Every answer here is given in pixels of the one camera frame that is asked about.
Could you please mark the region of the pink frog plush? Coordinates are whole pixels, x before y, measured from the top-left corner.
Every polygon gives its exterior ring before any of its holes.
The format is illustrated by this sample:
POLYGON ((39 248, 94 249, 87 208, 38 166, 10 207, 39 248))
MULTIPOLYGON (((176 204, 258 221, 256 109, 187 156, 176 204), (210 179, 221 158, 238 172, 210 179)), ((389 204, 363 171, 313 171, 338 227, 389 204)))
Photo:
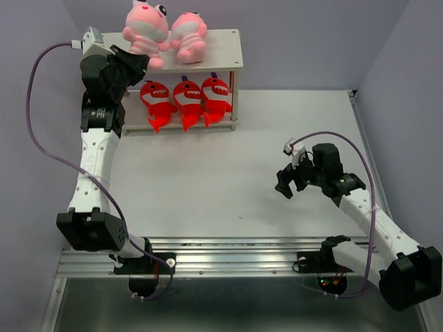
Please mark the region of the pink frog plush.
POLYGON ((132 9, 127 14, 122 32, 123 39, 130 43, 131 54, 147 55, 150 58, 148 68, 161 71, 164 67, 161 53, 170 49, 166 42, 168 35, 165 6, 152 6, 147 1, 132 1, 132 9))
POLYGON ((183 64, 204 61, 207 44, 204 40, 208 27, 197 12, 185 12, 172 24, 169 44, 183 64))

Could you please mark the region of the red shark plush purple tag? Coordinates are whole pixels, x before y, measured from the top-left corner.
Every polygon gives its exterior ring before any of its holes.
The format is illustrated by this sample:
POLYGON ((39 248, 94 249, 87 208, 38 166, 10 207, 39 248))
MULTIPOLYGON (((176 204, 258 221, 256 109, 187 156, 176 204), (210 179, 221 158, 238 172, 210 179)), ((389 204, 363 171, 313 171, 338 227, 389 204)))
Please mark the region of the red shark plush purple tag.
POLYGON ((181 82, 174 87, 172 95, 181 114, 183 130, 187 132, 198 123, 204 111, 201 105, 201 89, 197 83, 189 80, 186 75, 182 75, 181 82))

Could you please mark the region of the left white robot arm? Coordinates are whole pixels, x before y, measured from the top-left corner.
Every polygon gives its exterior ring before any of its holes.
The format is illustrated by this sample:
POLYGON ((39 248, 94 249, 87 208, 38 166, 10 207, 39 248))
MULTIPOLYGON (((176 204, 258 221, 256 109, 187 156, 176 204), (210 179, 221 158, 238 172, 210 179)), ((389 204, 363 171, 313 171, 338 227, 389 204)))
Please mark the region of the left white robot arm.
POLYGON ((73 198, 56 226, 72 249, 105 252, 116 261, 130 259, 138 272, 149 271, 154 255, 146 240, 131 235, 116 200, 109 193, 111 167, 125 120, 122 99, 146 74, 148 56, 113 45, 108 55, 89 55, 80 63, 85 92, 81 104, 82 155, 73 198))

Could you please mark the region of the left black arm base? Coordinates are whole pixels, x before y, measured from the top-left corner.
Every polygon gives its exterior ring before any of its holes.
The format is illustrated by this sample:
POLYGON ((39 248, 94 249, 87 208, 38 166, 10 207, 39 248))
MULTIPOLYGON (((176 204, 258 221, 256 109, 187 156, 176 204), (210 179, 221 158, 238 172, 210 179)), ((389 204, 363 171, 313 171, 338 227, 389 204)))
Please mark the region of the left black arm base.
MULTIPOLYGON (((144 250, 163 261, 169 259, 176 261, 177 259, 175 252, 154 252, 152 244, 147 238, 145 238, 144 250)), ((116 275, 169 275, 169 268, 144 254, 137 258, 121 258, 115 255, 109 255, 109 258, 114 261, 114 274, 116 275)))

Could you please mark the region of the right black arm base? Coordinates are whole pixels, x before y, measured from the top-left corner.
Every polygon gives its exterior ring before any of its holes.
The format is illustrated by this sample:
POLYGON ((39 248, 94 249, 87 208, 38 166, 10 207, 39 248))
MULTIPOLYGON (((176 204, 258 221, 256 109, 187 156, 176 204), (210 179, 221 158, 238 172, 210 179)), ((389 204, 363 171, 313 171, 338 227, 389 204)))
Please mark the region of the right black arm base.
POLYGON ((297 260, 293 263, 293 270, 298 273, 341 273, 342 270, 350 272, 349 268, 336 263, 332 249, 338 244, 351 241, 344 235, 328 237, 321 243, 317 251, 299 251, 296 253, 297 260))

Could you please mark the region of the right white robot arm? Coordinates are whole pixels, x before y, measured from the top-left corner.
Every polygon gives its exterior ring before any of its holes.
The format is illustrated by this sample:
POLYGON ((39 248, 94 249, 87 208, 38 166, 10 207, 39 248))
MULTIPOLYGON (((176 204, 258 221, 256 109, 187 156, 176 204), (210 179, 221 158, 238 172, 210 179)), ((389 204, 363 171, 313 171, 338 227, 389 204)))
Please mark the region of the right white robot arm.
POLYGON ((442 256, 433 246, 423 247, 409 237, 372 202, 370 191, 355 174, 343 170, 338 149, 321 143, 307 153, 301 142, 288 141, 283 152, 291 162, 277 173, 275 190, 287 199, 293 196, 290 183, 301 192, 315 186, 348 215, 377 250, 376 257, 356 245, 351 238, 328 237, 320 250, 298 253, 300 273, 332 273, 339 268, 367 277, 396 311, 425 302, 442 292, 442 256))

